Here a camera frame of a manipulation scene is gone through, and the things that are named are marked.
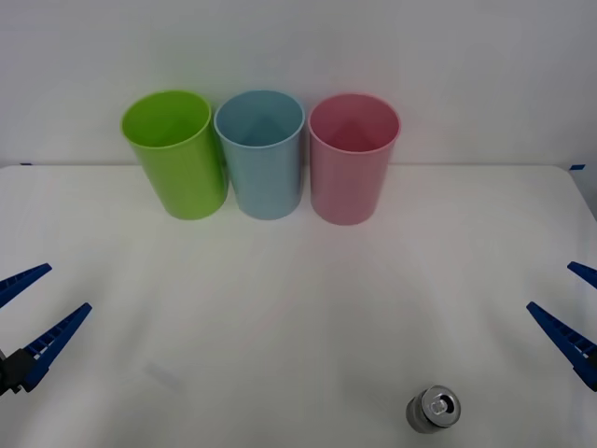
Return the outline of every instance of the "cup rim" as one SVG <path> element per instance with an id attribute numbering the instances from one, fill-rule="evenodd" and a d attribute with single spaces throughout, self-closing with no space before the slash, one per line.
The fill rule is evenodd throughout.
<path id="1" fill-rule="evenodd" d="M 388 143 L 386 143 L 382 147 L 376 147 L 375 149 L 372 149 L 371 151 L 365 151 L 365 152 L 347 151 L 346 149 L 340 149 L 339 147 L 333 147 L 329 143 L 323 141 L 319 137 L 319 135 L 317 135 L 315 133 L 315 131 L 313 130 L 313 127 L 311 125 L 313 113 L 315 112 L 315 110 L 317 109 L 317 107 L 319 107 L 323 103 L 325 103 L 325 102 L 327 102 L 329 100 L 333 100 L 335 98 L 338 98 L 338 97 L 341 97 L 341 96 L 347 96 L 347 95 L 351 95 L 351 96 L 364 96 L 364 97 L 373 99 L 375 101 L 379 101 L 380 103 L 386 105 L 394 113 L 394 115 L 396 115 L 396 118 L 398 120 L 398 129 L 396 131 L 396 135 L 392 138 L 392 140 L 390 140 Z M 365 157 L 365 156 L 367 156 L 369 154 L 377 154 L 378 152 L 385 151 L 388 147 L 392 146 L 392 144 L 396 141 L 396 139 L 400 135 L 400 132 L 402 131 L 402 120 L 400 119 L 400 116 L 398 115 L 398 113 L 396 112 L 396 110 L 394 109 L 394 107 L 392 105 L 390 105 L 387 101 L 385 101 L 384 99 L 382 99 L 379 96 L 373 95 L 371 93 L 360 92 L 360 91 L 344 91 L 344 92 L 337 93 L 337 94 L 332 95 L 332 96 L 328 96 L 324 100 L 320 101 L 319 103 L 317 103 L 317 105 L 315 105 L 315 107 L 309 113 L 309 119 L 308 119 L 307 125 L 309 126 L 309 134 L 310 134 L 310 136 L 312 136 L 315 140 L 317 140 L 324 147 L 326 147 L 328 149 L 331 149 L 333 151 L 337 151 L 337 152 L 339 152 L 341 154 L 346 154 L 346 155 L 355 156 L 355 157 Z"/>
<path id="2" fill-rule="evenodd" d="M 200 99 L 206 106 L 207 106 L 207 120 L 205 121 L 205 123 L 203 124 L 203 126 L 200 127 L 200 129 L 198 131 L 196 131 L 194 134 L 192 134 L 188 139 L 186 140 L 182 140 L 178 143 L 174 143 L 172 145 L 166 145 L 164 147 L 148 147 L 146 145 L 140 145 L 136 142 L 133 142 L 128 136 L 127 134 L 124 132 L 124 119 L 127 118 L 127 116 L 129 115 L 129 113 L 131 112 L 131 110 L 138 105 L 139 103 L 141 103 L 142 101 L 145 101 L 149 98 L 152 98 L 154 96 L 158 96 L 158 95 L 162 95 L 164 93 L 186 93 L 189 95 L 194 96 L 195 98 Z M 150 149 L 150 150 L 162 150 L 162 149 L 170 149 L 173 147 L 179 147 L 180 145 L 184 145 L 185 143 L 191 141 L 193 138 L 197 137 L 197 135 L 203 133 L 205 131 L 205 129 L 207 129 L 207 127 L 209 126 L 209 123 L 212 121 L 212 105 L 209 104 L 209 101 L 207 101 L 205 98 L 203 98 L 201 95 L 199 95 L 198 93 L 196 93 L 195 91 L 186 91 L 184 89 L 168 89 L 165 91 L 154 91 L 153 93 L 149 93 L 148 95 L 145 95 L 141 98 L 139 98 L 137 101 L 135 101 L 132 105 L 130 105 L 126 112 L 122 115 L 122 119 L 120 119 L 120 132 L 122 133 L 122 135 L 124 135 L 124 138 L 127 139 L 127 141 L 132 144 L 135 145 L 136 147 L 140 147 L 142 149 Z"/>
<path id="3" fill-rule="evenodd" d="M 224 107 L 225 105 L 227 105 L 230 101 L 234 100 L 235 98 L 238 98 L 239 96 L 245 95 L 247 93 L 254 93 L 254 92 L 259 92 L 259 91 L 268 91 L 268 92 L 272 92 L 272 93 L 278 93 L 281 94 L 283 96 L 286 96 L 288 98 L 290 98 L 292 101 L 294 101 L 296 103 L 296 105 L 298 106 L 298 108 L 300 109 L 300 125 L 297 127 L 297 129 L 290 134 L 290 136 L 286 137 L 284 140 L 280 140 L 279 142 L 276 143 L 272 143 L 271 145 L 264 145 L 264 146 L 260 146 L 260 147 L 255 147 L 255 146 L 248 146 L 248 145 L 243 145 L 241 143 L 237 143 L 233 140 L 230 140 L 229 138 L 227 138 L 219 129 L 219 127 L 217 126 L 217 116 L 219 115 L 220 111 L 222 110 L 222 107 Z M 289 140 L 292 140 L 295 136 L 297 136 L 298 133 L 300 133 L 300 130 L 305 126 L 305 108 L 302 106 L 302 104 L 300 103 L 300 101 L 294 97 L 293 95 L 291 95 L 290 93 L 286 93 L 285 91 L 273 91 L 270 89 L 252 89 L 249 91 L 242 91 L 241 93 L 237 93 L 236 95 L 231 96 L 228 100 L 226 100 L 224 103 L 222 103 L 216 110 L 215 115 L 214 115 L 214 129 L 215 132 L 217 133 L 217 135 L 222 139 L 227 141 L 228 143 L 236 146 L 236 147 L 245 147 L 247 149 L 269 149 L 271 147 L 277 147 L 279 145 L 281 145 L 282 143 L 286 143 Z"/>

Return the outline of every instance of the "plastic cup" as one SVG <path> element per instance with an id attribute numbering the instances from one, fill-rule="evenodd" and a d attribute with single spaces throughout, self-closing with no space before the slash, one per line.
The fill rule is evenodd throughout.
<path id="1" fill-rule="evenodd" d="M 398 114 L 380 98 L 345 93 L 315 107 L 309 130 L 313 209 L 333 224 L 367 220 L 400 133 Z"/>
<path id="2" fill-rule="evenodd" d="M 239 207 L 250 217 L 277 219 L 300 202 L 300 130 L 305 112 L 278 91 L 247 91 L 215 113 Z"/>
<path id="3" fill-rule="evenodd" d="M 226 200 L 228 180 L 211 118 L 209 103 L 190 91 L 153 93 L 122 118 L 122 133 L 173 217 L 207 217 Z"/>

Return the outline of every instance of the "blue cup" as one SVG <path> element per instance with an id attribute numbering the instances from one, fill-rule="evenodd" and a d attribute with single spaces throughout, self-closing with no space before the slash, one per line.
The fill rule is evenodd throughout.
<path id="1" fill-rule="evenodd" d="M 278 91 L 246 91 L 217 109 L 230 180 L 241 210 L 259 219 L 290 214 L 300 202 L 300 130 L 305 111 Z"/>

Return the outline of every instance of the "green cup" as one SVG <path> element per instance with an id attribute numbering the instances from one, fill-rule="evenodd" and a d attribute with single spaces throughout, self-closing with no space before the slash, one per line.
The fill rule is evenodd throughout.
<path id="1" fill-rule="evenodd" d="M 207 217 L 226 200 L 212 108 L 198 94 L 153 93 L 127 110 L 121 129 L 170 215 Z"/>

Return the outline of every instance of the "can lid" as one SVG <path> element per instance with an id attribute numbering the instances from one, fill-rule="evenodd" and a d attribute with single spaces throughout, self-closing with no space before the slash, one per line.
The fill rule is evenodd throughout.
<path id="1" fill-rule="evenodd" d="M 451 427 L 460 419 L 460 401 L 443 385 L 429 387 L 421 397 L 425 417 L 438 427 Z"/>

